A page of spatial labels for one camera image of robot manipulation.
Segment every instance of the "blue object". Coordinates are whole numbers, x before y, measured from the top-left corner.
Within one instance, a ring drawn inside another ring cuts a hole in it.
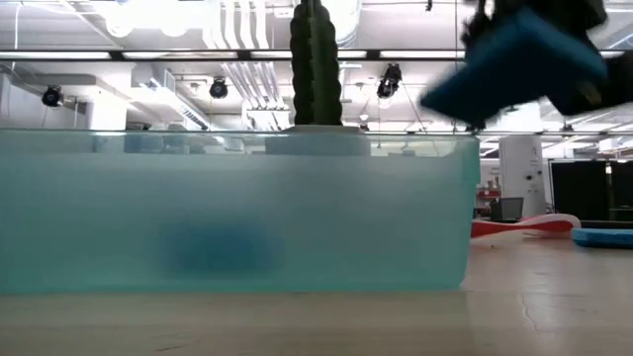
[[[633,229],[575,228],[572,239],[582,247],[633,248]]]
[[[420,100],[420,105],[477,127],[502,108],[602,81],[598,53],[531,10],[507,20],[469,53],[468,64]]]
[[[0,295],[450,290],[465,276],[475,138],[117,134],[0,130]],[[129,154],[127,136],[204,152]]]

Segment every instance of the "fluorescent light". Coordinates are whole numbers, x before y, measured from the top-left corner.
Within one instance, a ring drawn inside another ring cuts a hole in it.
[[[0,51],[1,59],[110,59],[105,51]]]
[[[125,51],[127,59],[236,59],[237,52],[223,50],[206,51]]]
[[[253,58],[291,59],[293,54],[289,50],[255,50],[250,56]]]
[[[616,9],[616,8],[606,8],[606,12],[609,14],[617,14],[617,13],[632,13],[633,9]]]
[[[293,54],[289,50],[254,50],[250,53],[253,58],[260,59],[292,59]],[[340,49],[338,51],[338,59],[358,59],[365,58],[367,56],[366,50],[347,50]]]
[[[432,58],[464,58],[462,50],[381,50],[381,58],[409,58],[409,59],[432,59]]]
[[[601,50],[600,55],[604,58],[613,58],[614,56],[622,55],[624,51],[622,50]]]
[[[338,59],[357,59],[367,56],[367,50],[347,50],[340,49],[338,51]]]

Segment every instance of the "blue blob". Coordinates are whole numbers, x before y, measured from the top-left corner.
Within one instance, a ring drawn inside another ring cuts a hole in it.
[[[280,244],[246,221],[182,221],[163,239],[167,268],[176,274],[253,274],[276,265]]]

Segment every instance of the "white pillar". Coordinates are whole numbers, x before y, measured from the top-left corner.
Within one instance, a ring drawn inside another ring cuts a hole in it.
[[[110,93],[102,93],[86,106],[88,130],[124,131],[128,117],[128,103]],[[125,138],[121,134],[104,133],[95,137],[98,152],[120,153],[124,151]]]
[[[538,135],[510,135],[499,141],[501,195],[523,198],[523,216],[546,212],[543,148]]]

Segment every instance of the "spotlight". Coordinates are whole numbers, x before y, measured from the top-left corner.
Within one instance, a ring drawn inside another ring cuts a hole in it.
[[[50,108],[59,108],[63,105],[63,94],[61,94],[61,87],[58,85],[51,85],[46,89],[42,95],[42,103]]]
[[[224,77],[214,78],[214,83],[209,90],[212,98],[223,99],[228,95],[228,89],[226,88],[226,79]]]
[[[561,128],[562,133],[573,133],[574,127],[571,124],[564,124]]]
[[[380,99],[388,99],[394,96],[399,88],[399,83],[403,80],[403,73],[400,71],[400,65],[397,63],[389,63],[385,75],[380,80],[378,92],[376,95]]]
[[[191,88],[191,91],[198,95],[200,93],[200,84],[198,83],[191,83],[191,85],[189,86]]]

